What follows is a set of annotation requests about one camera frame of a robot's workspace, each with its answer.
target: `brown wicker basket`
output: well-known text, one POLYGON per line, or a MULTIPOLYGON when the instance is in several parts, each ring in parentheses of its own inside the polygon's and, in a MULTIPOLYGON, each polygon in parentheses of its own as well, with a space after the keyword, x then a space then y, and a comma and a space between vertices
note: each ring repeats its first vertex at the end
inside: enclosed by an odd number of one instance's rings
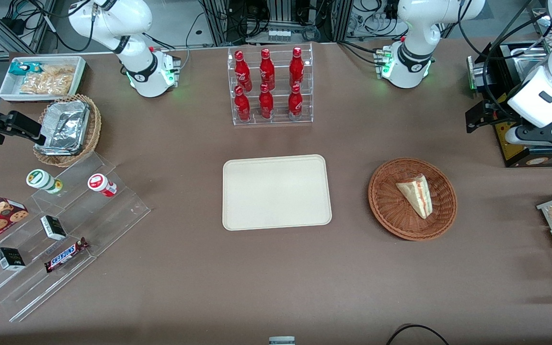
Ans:
MULTIPOLYGON (((85 145, 82 151, 75 156, 47 156, 42 155, 37 150, 33 149, 33 153, 42 163, 48 165, 55 165, 60 168, 67 168, 71 164, 74 164, 76 161, 81 159, 87 153, 90 153, 97 146, 99 141, 99 132, 101 131, 101 114, 99 109, 95 106, 95 103, 88 97, 83 94, 75 94, 74 96, 68 96, 61 98, 61 100, 56 100, 57 103, 62 102, 71 102, 71 101, 83 101, 91 107, 91 113, 89 114, 89 123, 86 127, 86 136, 85 136, 85 145)), ((38 122, 41 124, 44 120, 44 115, 46 114, 46 109, 42 112, 38 122)))
POLYGON ((418 159, 400 158, 382 164, 370 179, 368 199, 376 219, 406 240, 433 240, 453 225, 457 214, 457 198, 449 179, 436 166, 418 159), (420 218, 396 186, 418 174, 427 179, 434 207, 427 219, 420 218))

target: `white bottle with red label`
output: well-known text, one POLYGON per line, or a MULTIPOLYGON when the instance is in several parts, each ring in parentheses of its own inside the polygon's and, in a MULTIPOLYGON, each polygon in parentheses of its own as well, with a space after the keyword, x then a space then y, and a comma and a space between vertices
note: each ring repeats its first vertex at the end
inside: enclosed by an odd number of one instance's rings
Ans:
POLYGON ((116 194, 116 184, 110 181, 103 174, 93 174, 89 177, 88 182, 86 183, 90 190, 99 192, 108 198, 111 198, 116 194))

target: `small black box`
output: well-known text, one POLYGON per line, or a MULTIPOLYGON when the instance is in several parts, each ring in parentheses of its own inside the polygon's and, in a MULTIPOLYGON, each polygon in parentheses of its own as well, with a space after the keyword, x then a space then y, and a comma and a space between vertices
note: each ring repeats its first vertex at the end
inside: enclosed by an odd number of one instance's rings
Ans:
POLYGON ((20 271, 24 269, 23 258, 20 257, 18 249, 14 248, 0 248, 0 265, 8 271, 20 271))
POLYGON ((67 234, 61 226, 59 218, 53 216, 43 216, 40 220, 42 221, 42 227, 44 227, 44 231, 46 231, 46 236, 57 241, 65 240, 67 234))

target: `red bottle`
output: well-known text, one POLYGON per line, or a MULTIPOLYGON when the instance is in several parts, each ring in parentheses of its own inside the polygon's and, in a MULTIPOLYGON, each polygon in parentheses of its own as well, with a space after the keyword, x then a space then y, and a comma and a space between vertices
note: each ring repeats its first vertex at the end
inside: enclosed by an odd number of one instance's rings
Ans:
POLYGON ((261 105, 261 116, 265 118, 265 120, 271 120, 274 116, 274 97, 272 97, 267 83, 261 84, 259 104, 261 105))
POLYGON ((244 88, 244 92, 250 92, 253 89, 253 83, 250 81, 250 68, 244 61, 244 54, 238 50, 234 56, 236 57, 236 79, 238 84, 244 88))
POLYGON ((274 71, 274 63, 270 59, 269 49, 261 49, 259 70, 261 72, 261 82, 266 83, 269 90, 273 90, 276 87, 276 72, 274 71))
POLYGON ((291 87, 291 94, 289 95, 289 118, 291 121, 300 120, 302 117, 302 95, 299 93, 299 84, 295 84, 291 87))
POLYGON ((289 65, 289 84, 301 84, 304 80, 304 61, 302 61, 302 48, 296 46, 293 48, 293 59, 289 65))
POLYGON ((242 122, 250 121, 250 103, 248 102, 247 96, 244 94, 244 90, 240 85, 236 85, 234 88, 236 93, 236 98, 234 98, 234 103, 236 103, 236 111, 238 117, 242 122))

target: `bottle cap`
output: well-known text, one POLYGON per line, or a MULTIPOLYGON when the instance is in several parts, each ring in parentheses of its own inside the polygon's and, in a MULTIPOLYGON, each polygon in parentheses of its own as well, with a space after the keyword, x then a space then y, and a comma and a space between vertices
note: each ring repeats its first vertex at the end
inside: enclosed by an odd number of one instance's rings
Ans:
POLYGON ((243 61, 244 53, 241 50, 236 50, 236 53, 234 53, 234 57, 236 57, 236 61, 243 61))
POLYGON ((86 182, 88 188, 94 190, 95 192, 101 192, 105 189, 105 186, 107 184, 108 178, 105 177, 105 175, 103 174, 93 174, 91 177, 88 178, 88 181, 86 182))

